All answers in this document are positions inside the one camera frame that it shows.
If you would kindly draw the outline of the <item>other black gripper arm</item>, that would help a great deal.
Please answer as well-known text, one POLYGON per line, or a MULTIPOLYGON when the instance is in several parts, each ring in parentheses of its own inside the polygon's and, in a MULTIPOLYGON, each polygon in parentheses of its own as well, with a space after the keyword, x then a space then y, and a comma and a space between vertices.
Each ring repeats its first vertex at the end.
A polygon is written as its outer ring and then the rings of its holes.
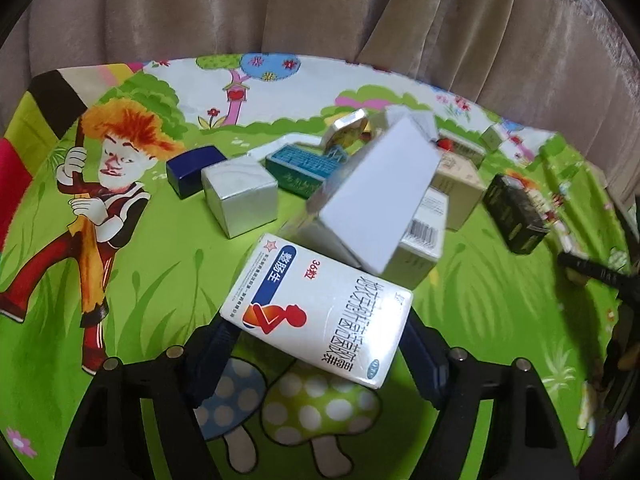
POLYGON ((556 259, 570 280, 593 280, 615 290, 623 308, 606 346, 599 382, 608 412, 623 411, 639 396, 639 229, 624 206, 616 198, 612 202, 625 233, 631 271, 617 271, 574 252, 561 252, 556 259))

